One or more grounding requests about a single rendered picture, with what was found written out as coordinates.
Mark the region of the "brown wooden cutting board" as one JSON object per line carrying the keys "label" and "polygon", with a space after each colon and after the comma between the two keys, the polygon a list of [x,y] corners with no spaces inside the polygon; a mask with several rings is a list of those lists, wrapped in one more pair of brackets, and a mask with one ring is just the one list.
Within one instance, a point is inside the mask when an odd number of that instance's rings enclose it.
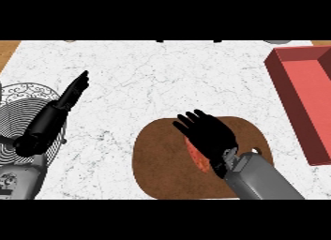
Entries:
{"label": "brown wooden cutting board", "polygon": [[195,166],[173,121],[173,118],[154,120],[134,141],[131,167],[143,193],[155,199],[235,198],[213,170],[202,172]]}

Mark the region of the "orange sweet potato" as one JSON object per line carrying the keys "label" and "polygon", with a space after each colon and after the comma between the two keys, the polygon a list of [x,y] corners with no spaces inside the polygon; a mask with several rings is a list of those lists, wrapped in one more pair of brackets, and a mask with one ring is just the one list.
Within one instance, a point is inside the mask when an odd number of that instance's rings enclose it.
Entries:
{"label": "orange sweet potato", "polygon": [[210,171],[210,160],[204,157],[201,152],[194,147],[192,143],[189,142],[188,138],[185,138],[186,148],[189,157],[194,161],[194,164],[202,173]]}

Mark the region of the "red cardboard box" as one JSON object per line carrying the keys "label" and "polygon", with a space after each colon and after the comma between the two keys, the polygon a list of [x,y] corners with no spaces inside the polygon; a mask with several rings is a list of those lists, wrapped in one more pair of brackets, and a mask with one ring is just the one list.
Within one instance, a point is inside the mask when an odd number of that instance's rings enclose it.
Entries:
{"label": "red cardboard box", "polygon": [[273,48],[264,66],[307,163],[331,165],[331,46]]}

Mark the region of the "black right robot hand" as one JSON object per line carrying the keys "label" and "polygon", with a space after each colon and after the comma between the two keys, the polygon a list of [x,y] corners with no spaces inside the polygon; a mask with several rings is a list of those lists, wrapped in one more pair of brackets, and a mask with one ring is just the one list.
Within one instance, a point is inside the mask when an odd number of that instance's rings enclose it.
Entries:
{"label": "black right robot hand", "polygon": [[210,160],[213,171],[217,177],[223,179],[228,172],[223,154],[226,150],[238,148],[232,130],[216,117],[199,110],[179,114],[173,126],[188,137],[202,156]]}

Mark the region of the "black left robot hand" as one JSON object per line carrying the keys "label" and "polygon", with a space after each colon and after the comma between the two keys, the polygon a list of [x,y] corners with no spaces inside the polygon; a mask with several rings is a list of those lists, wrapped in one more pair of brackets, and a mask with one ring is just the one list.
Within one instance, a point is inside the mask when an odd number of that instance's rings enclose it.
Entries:
{"label": "black left robot hand", "polygon": [[53,144],[64,126],[68,112],[77,104],[89,86],[89,71],[84,70],[68,85],[58,100],[52,100],[38,111],[21,137],[13,141],[15,154],[24,158],[41,155]]}

